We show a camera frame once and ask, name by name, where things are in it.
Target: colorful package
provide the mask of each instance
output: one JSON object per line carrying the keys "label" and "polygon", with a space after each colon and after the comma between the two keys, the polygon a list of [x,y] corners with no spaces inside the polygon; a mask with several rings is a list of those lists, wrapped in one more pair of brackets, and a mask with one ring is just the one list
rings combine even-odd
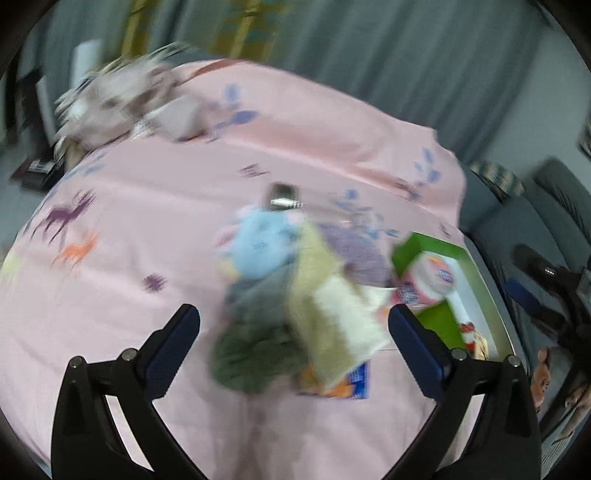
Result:
{"label": "colorful package", "polygon": [[319,395],[327,398],[349,398],[360,400],[368,397],[368,364],[360,365],[334,388],[326,391],[318,383],[312,367],[305,368],[298,378],[298,390],[302,394]]}

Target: gray curtain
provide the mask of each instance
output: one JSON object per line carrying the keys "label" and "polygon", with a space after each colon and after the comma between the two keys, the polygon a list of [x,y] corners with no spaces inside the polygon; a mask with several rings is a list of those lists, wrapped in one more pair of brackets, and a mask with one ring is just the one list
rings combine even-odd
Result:
{"label": "gray curtain", "polygon": [[544,19],[526,0],[294,0],[269,63],[439,132],[469,163],[519,92]]}
{"label": "gray curtain", "polygon": [[[285,2],[269,64],[427,125],[460,161],[478,158],[519,92],[543,30],[527,0],[262,0]],[[162,0],[150,50],[183,40],[207,52],[235,3]],[[60,0],[25,52],[48,70],[55,100],[72,49],[120,49],[131,0]]]}

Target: orange deer print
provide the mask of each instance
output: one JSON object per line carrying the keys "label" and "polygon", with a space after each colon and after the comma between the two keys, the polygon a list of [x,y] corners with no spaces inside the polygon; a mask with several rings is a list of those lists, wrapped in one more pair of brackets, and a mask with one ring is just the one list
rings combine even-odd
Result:
{"label": "orange deer print", "polygon": [[61,260],[61,264],[65,264],[67,260],[73,260],[72,269],[79,264],[86,255],[95,247],[98,235],[95,233],[87,235],[85,242],[82,244],[69,244],[62,250],[56,259],[51,263],[52,265]]}

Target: bed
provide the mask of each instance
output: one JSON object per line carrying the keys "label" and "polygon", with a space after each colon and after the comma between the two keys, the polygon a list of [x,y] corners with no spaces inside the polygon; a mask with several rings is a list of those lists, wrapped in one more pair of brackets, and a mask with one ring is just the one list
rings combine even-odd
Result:
{"label": "bed", "polygon": [[[189,78],[206,64],[177,71]],[[243,62],[184,88],[223,105],[229,86],[239,102],[230,118],[254,112],[248,121],[189,142],[152,136],[98,149],[23,227],[0,280],[0,406],[19,438],[50,463],[68,360],[102,361],[139,347],[190,303],[201,333],[155,406],[209,478],[381,478],[434,407],[397,348],[371,359],[366,400],[296,395],[289,379],[257,397],[216,385],[207,355],[226,320],[213,239],[236,210],[283,181],[336,195],[355,190],[382,219],[375,242],[385,255],[412,231],[463,245],[465,177],[433,130],[286,72]],[[423,169],[439,174],[424,182]],[[110,405],[132,458],[146,465]],[[476,398],[446,463],[460,455],[478,410]]]}

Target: blue plush toy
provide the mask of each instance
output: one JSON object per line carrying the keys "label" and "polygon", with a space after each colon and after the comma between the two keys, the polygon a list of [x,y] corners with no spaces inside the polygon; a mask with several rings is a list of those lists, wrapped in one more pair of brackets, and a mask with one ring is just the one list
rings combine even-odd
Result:
{"label": "blue plush toy", "polygon": [[241,211],[234,232],[226,236],[226,253],[240,277],[258,280],[290,262],[297,253],[303,214],[270,212],[257,207]]}

